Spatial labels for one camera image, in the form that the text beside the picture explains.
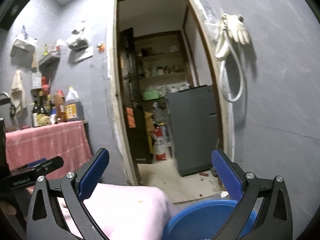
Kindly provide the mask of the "person left hand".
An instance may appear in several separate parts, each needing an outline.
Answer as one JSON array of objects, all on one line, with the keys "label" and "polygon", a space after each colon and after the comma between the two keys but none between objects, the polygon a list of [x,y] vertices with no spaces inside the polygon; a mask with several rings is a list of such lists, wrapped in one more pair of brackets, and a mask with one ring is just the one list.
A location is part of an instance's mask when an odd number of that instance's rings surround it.
[{"label": "person left hand", "polygon": [[1,210],[7,215],[16,215],[18,208],[22,215],[27,217],[31,199],[29,189],[17,189],[8,197],[1,199]]}]

